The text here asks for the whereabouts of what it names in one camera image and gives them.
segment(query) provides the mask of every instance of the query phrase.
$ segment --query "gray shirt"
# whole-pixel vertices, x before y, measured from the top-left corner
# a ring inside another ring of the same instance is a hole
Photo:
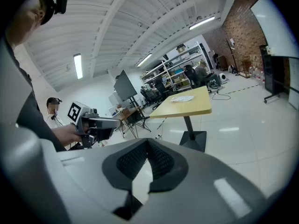
[[[207,76],[205,68],[197,66],[195,68],[196,75],[198,76],[199,81],[203,81],[204,77]]]

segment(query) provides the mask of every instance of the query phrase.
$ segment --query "black table base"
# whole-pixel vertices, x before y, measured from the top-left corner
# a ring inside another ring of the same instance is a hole
[[[185,131],[180,145],[192,148],[201,152],[206,150],[206,131],[193,131],[189,116],[184,116],[188,131]]]

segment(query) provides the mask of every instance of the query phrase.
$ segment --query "table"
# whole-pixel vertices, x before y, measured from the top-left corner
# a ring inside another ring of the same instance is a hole
[[[170,100],[178,96],[194,96],[193,100],[172,103]],[[184,117],[187,130],[180,145],[204,152],[206,149],[206,131],[193,131],[190,116],[209,114],[212,112],[207,87],[199,87],[190,91],[169,96],[151,115],[151,118]]]
[[[127,118],[130,117],[130,116],[131,116],[133,113],[135,113],[137,110],[140,110],[141,116],[144,118],[144,121],[143,121],[143,124],[142,124],[142,125],[138,124],[137,122],[134,123],[134,124],[135,124],[135,129],[136,129],[136,134],[137,134],[137,137],[136,137],[133,128],[132,128],[129,124],[126,124],[125,122],[126,122]],[[141,109],[140,106],[133,107],[133,108],[129,108],[128,111],[129,111],[129,112],[126,113],[126,115],[124,115],[123,113],[120,113],[120,112],[119,112],[119,113],[117,113],[116,115],[113,116],[114,119],[119,119],[119,120],[121,121],[121,123],[122,123],[122,125],[121,125],[121,130],[120,130],[120,128],[118,128],[118,129],[119,129],[119,131],[121,132],[121,135],[122,135],[123,138],[124,138],[124,132],[123,132],[123,129],[122,129],[122,128],[123,128],[123,125],[125,125],[125,126],[127,126],[127,127],[129,128],[129,130],[131,131],[131,133],[133,134],[133,136],[135,137],[135,139],[138,138],[138,132],[137,132],[136,125],[138,125],[139,127],[144,128],[144,129],[146,129],[146,130],[148,130],[148,131],[151,132],[151,130],[150,130],[150,129],[146,126],[146,124],[144,123],[144,122],[145,122],[145,117],[144,117],[144,115],[142,114],[142,109]]]

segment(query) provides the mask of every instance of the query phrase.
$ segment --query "white shirt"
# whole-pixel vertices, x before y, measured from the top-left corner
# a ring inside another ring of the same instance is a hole
[[[54,119],[51,119],[52,116],[53,114],[49,114],[46,120],[46,123],[51,129],[65,126],[65,123],[59,118],[58,115]]]

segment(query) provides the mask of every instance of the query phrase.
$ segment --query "wooden tabletop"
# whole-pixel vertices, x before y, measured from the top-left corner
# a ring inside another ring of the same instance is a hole
[[[170,102],[173,97],[193,95],[193,100],[186,102]],[[206,86],[169,96],[149,116],[150,118],[182,117],[212,113],[209,93]]]
[[[129,113],[127,113],[126,115],[124,115],[123,113],[117,113],[116,115],[114,115],[112,118],[113,119],[119,119],[120,121],[125,120],[127,117],[131,116],[132,113],[134,113],[136,110],[140,109],[139,107],[134,107],[134,108],[130,108],[129,109]]]

